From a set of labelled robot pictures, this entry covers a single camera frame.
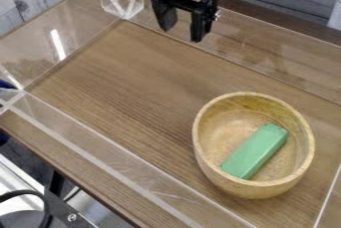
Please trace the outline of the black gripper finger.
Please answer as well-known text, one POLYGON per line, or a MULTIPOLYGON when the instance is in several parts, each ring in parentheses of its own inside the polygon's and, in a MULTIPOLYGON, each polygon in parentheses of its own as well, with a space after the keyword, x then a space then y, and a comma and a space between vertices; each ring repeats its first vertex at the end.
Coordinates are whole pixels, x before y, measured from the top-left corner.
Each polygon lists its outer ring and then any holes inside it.
POLYGON ((151 0, 159 27, 167 32, 177 23, 177 6, 172 0, 151 0))
POLYGON ((202 6, 192 12, 190 40, 196 43, 202 41, 212 28, 212 8, 202 6))

